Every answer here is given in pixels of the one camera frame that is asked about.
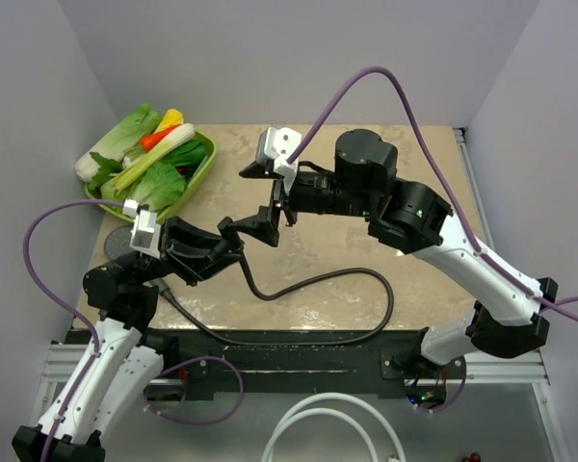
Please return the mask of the black angle valve fitting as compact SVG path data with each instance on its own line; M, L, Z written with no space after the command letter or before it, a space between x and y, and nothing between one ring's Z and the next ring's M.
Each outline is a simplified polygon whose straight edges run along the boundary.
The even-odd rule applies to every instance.
M218 223L220 240L210 250L208 257L213 263L226 262L232 257L240 259L244 250L244 243L235 229L235 222L230 217L223 218Z

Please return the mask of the grey shower head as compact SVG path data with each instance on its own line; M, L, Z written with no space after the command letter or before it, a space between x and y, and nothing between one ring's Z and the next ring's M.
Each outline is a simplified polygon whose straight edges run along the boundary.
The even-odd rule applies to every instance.
M131 227L121 226L111 231L103 244L103 251L108 260L114 260L132 251L130 247Z

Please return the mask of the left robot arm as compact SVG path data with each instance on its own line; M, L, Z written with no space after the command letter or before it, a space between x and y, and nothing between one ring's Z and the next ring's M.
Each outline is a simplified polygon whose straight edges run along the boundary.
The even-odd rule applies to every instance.
M12 446L21 461L102 461L103 443L148 383L170 377L180 354L146 337L160 291L152 280L168 274L186 284L212 278L238 263L244 244L224 219L213 234L170 218L136 218L129 250L89 270L83 289L100 318L65 387L33 426L21 426Z

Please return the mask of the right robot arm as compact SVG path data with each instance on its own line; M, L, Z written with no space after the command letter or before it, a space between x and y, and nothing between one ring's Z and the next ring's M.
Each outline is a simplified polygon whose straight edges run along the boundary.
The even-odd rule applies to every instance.
M397 177L398 150L377 133L354 129L335 142L334 168L290 162L302 136L267 128L254 161L240 171L273 182L270 211L295 224L299 213L361 217L368 234L442 271L476 299L457 321L426 327L402 365L423 378L473 351L512 359L546 344L550 323L540 313L557 284L535 279L505 262L487 245L470 245L457 213L423 183Z

